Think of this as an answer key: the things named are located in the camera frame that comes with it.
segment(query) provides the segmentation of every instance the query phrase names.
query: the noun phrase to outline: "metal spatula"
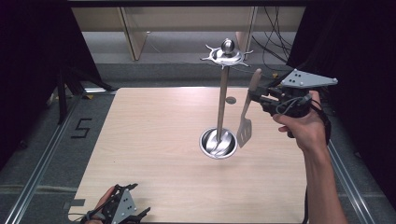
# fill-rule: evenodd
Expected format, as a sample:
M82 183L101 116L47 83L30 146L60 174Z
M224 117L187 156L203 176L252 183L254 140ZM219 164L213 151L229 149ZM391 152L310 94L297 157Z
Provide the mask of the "metal spatula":
M255 91L260 83L260 78L262 77L262 70L258 68L256 72L253 74L250 84L248 85L248 89L250 91ZM245 118L245 115L248 112L248 107L250 105L250 96L247 93L247 99L245 101L244 108L241 114L241 121L239 123L238 132L236 133L236 139L238 141L239 147L243 147L245 143L251 138L252 135L252 125L251 120Z

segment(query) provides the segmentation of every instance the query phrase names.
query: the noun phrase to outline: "floor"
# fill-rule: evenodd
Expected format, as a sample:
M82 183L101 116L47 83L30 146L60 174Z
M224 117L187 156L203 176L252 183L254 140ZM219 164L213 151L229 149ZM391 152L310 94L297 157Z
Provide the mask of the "floor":
M253 35L265 45L265 35L269 34ZM291 44L294 35L282 33ZM236 39L234 33L152 32L148 33L139 61L133 62L123 33L84 33L84 37L103 81L116 87L219 85L219 67L201 60L209 53L205 45L218 48L225 38ZM269 43L267 47L286 59L287 52L277 46L282 43L276 38L274 42L276 44ZM247 86L249 76L257 67L263 68L268 76L290 70L273 55L262 54L262 48L255 41L250 49L254 51L248 55L246 63L251 66L238 65L232 69L230 85ZM6 221L17 200L26 200L28 203L22 208L23 216L18 222L71 223L67 218L68 207L73 202L114 94L96 93L92 98L82 99L68 95L70 116L64 126L58 125L59 107L54 99L26 136L27 148L16 151L0 172L0 221ZM363 161L355 155L356 150L342 123L335 115L330 119L333 126L331 150L336 152L334 157L339 159L337 164L341 167L337 173L337 190L349 222L396 223L395 210ZM33 194L30 194L31 198L21 199L20 195L31 183L31 175L36 174L37 165L43 161L43 155L47 155L48 160L43 162L43 170L36 176Z

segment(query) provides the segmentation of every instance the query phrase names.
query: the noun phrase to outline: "wooden table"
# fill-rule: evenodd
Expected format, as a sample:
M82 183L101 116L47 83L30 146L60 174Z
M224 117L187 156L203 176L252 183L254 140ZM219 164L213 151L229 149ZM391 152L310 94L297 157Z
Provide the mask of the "wooden table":
M247 88L228 88L224 128L236 133ZM252 102L253 135L225 160L208 158L201 134L217 125L219 88L120 89L107 115L75 199L92 210L116 184L132 190L144 222L299 223L304 216L304 158Z

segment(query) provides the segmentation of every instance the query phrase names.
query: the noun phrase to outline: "human hand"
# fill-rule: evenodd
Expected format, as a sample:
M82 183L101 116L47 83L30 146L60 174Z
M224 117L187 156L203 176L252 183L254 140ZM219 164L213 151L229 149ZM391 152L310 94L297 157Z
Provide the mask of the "human hand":
M102 204L104 204L110 198L111 192L113 192L113 190L114 190L114 186L107 190L107 192L102 196L102 198L99 200L99 202L95 206L94 210L96 210L96 208L100 207ZM96 218L96 219L86 221L85 224L102 224L102 221L100 220L100 218L98 216L93 215L92 218Z
M312 100L320 104L317 91L310 91ZM326 133L323 121L319 114L310 109L309 113L302 118L291 118L286 115L275 114L273 120L284 126L279 128L282 133L292 132L297 141L297 146L303 152L312 152L318 148L326 147Z

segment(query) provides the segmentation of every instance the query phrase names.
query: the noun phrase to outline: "round metal knob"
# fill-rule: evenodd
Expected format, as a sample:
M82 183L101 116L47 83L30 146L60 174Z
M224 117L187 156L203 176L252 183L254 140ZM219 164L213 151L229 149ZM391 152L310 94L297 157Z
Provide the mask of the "round metal knob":
M232 54L234 48L235 43L229 38L225 39L221 44L221 50L224 52L224 54Z

